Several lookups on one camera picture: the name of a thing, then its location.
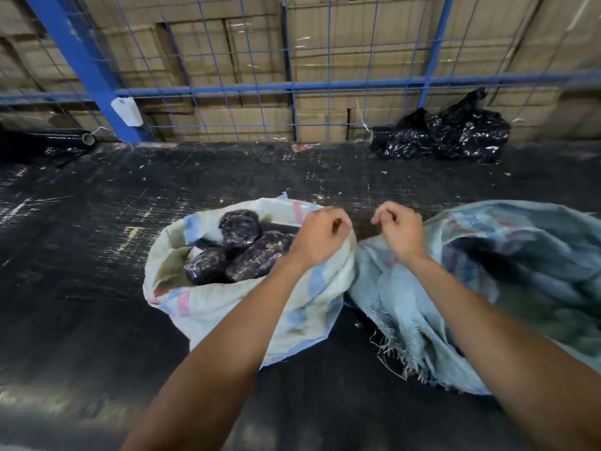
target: pink stripe on sack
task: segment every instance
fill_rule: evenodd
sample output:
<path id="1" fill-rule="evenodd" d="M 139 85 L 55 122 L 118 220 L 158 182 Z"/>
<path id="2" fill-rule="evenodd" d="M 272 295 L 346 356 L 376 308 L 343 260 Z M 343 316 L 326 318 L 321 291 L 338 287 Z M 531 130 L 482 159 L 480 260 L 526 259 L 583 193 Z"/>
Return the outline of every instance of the pink stripe on sack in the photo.
<path id="1" fill-rule="evenodd" d="M 301 204 L 302 204 L 302 201 L 295 201 L 295 203 L 292 204 L 292 210 L 295 212 L 295 217 L 296 217 L 297 223 L 302 223 L 302 221 L 303 221 Z"/>
<path id="2" fill-rule="evenodd" d="M 177 296 L 177 307 L 180 309 L 180 316 L 190 316 L 190 291 Z"/>

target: blue horizontal bar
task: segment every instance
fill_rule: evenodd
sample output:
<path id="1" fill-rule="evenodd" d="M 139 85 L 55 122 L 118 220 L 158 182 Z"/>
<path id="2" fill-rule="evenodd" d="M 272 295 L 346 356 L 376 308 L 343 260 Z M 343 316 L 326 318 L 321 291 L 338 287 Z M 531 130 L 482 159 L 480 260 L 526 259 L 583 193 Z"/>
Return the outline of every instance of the blue horizontal bar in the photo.
<path id="1" fill-rule="evenodd" d="M 546 74 L 546 75 L 492 75 L 492 76 L 481 76 L 472 75 L 467 77 L 454 77 L 452 81 L 449 81 L 448 77 L 432 77 L 429 84 L 426 84 L 424 77 L 412 77 L 409 79 L 374 79 L 370 81 L 366 80 L 349 80 L 343 82 L 330 82 L 331 88 L 358 88 L 365 90 L 365 88 L 377 88 L 387 86 L 414 86 L 417 89 L 427 86 L 428 88 L 436 88 L 437 86 L 465 86 L 465 85 L 480 85 L 480 84 L 528 84 L 538 83 L 539 85 L 552 85 L 557 83 L 584 83 L 592 80 L 601 79 L 601 71 L 595 72 L 579 72 L 572 74 Z M 173 87 L 165 89 L 156 88 L 132 88 L 117 89 L 115 90 L 116 95 L 127 97 L 133 96 L 138 98 L 151 98 L 157 96 L 190 96 L 191 94 L 198 93 L 214 93 L 223 95 L 223 92 L 238 92 L 238 91 L 272 91 L 273 93 L 286 93 L 290 90 L 327 90 L 327 82 L 275 82 L 265 85 L 225 85 L 225 86 L 213 86 L 213 87 Z M 30 105 L 33 103 L 49 103 L 53 101 L 58 102 L 79 102 L 84 98 L 90 100 L 90 97 L 86 94 L 72 94 L 72 93 L 33 93 L 33 94 L 12 94 L 2 95 L 0 94 L 0 103 L 12 104 L 12 105 Z"/>

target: crumpled black plastic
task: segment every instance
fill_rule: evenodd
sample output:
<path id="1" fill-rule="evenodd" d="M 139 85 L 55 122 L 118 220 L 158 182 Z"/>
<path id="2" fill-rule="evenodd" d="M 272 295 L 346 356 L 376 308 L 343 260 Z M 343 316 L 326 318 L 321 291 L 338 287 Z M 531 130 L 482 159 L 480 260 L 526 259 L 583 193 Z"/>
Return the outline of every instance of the crumpled black plastic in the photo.
<path id="1" fill-rule="evenodd" d="M 511 126 L 499 113 L 482 109 L 485 98 L 481 87 L 436 115 L 429 116 L 420 107 L 392 129 L 385 147 L 385 130 L 380 128 L 379 135 L 373 137 L 372 150 L 382 159 L 436 156 L 494 163 L 507 143 Z"/>
<path id="2" fill-rule="evenodd" d="M 227 250 L 224 247 L 210 246 L 203 248 L 184 265 L 187 279 L 193 285 L 206 285 L 223 278 L 225 268 L 229 264 Z"/>
<path id="3" fill-rule="evenodd" d="M 265 231 L 257 242 L 238 255 L 226 268 L 226 278 L 236 282 L 268 274 L 275 261 L 288 253 L 293 239 L 292 234 Z"/>
<path id="4" fill-rule="evenodd" d="M 223 244 L 228 249 L 250 247 L 263 234 L 259 215 L 248 209 L 226 212 L 219 221 Z"/>

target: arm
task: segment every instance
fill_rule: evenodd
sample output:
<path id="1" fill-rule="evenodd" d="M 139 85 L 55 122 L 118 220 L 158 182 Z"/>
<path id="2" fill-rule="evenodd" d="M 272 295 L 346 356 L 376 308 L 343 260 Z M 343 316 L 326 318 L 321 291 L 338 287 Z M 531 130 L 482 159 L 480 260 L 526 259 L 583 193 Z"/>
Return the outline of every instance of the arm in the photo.
<path id="1" fill-rule="evenodd" d="M 236 421 L 296 283 L 349 234 L 342 209 L 307 214 L 288 255 L 192 350 L 121 451 L 219 450 Z"/>
<path id="2" fill-rule="evenodd" d="M 382 226 L 396 257 L 417 277 L 455 342 L 507 413 L 544 449 L 601 448 L 601 376 L 529 330 L 432 261 L 421 217 L 387 202 Z"/>

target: person's left hand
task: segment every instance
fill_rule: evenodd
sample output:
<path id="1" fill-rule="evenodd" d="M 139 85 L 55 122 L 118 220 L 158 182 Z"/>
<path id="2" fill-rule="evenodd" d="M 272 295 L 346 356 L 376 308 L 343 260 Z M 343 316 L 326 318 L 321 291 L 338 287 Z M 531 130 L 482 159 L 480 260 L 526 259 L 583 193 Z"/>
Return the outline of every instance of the person's left hand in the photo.
<path id="1" fill-rule="evenodd" d="M 339 207 L 309 212 L 287 257 L 297 259 L 309 270 L 336 253 L 352 228 L 349 216 Z"/>

